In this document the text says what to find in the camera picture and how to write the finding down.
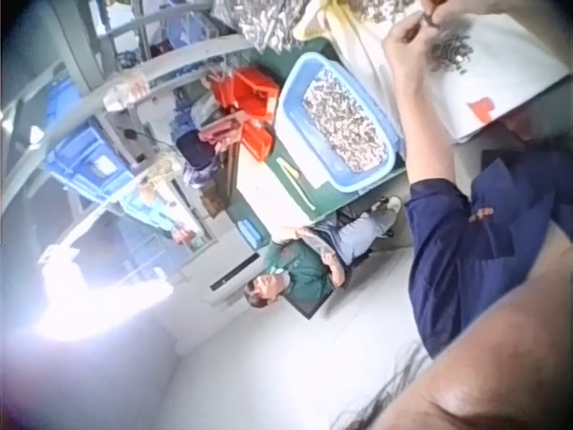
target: white floor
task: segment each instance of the white floor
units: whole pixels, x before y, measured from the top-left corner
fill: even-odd
[[[411,248],[374,256],[355,288],[309,322],[286,303],[243,315],[182,361],[157,429],[317,430],[348,420],[419,343],[411,263]]]

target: bright light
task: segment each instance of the bright light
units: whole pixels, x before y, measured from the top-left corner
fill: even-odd
[[[90,290],[74,262],[49,262],[42,271],[49,308],[36,327],[44,337],[74,341],[108,331],[166,299],[163,279]]]
[[[2,128],[4,128],[7,133],[12,134],[12,132],[14,131],[14,125],[12,123],[12,119],[7,118],[5,121],[3,121]]]
[[[36,150],[37,148],[39,148],[39,141],[42,140],[42,138],[44,137],[44,132],[42,132],[42,130],[33,125],[30,128],[30,146],[29,149],[30,150]]]

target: green shirt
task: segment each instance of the green shirt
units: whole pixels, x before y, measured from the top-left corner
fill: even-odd
[[[290,276],[285,295],[295,301],[319,301],[334,289],[330,272],[321,257],[302,240],[287,244],[271,242],[265,256],[265,271],[284,269]]]

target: red container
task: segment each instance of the red container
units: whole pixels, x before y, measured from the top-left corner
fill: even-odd
[[[279,87],[256,67],[237,69],[227,78],[211,75],[211,91],[225,109],[243,110],[261,121],[275,119]]]
[[[256,126],[252,121],[243,124],[241,144],[251,155],[262,163],[272,150],[273,137],[264,128]]]

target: pile of metal pieces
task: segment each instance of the pile of metal pieces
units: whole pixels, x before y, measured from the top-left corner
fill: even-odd
[[[415,0],[347,0],[348,7],[360,22],[392,22],[414,4]]]
[[[430,50],[433,72],[467,72],[466,66],[474,53],[468,43],[470,28],[469,21],[459,20],[443,30]]]
[[[301,46],[292,30],[303,16],[309,0],[215,0],[211,15],[239,31],[262,52]]]
[[[330,148],[356,173],[388,157],[388,144],[353,95],[322,69],[304,94],[304,108]]]

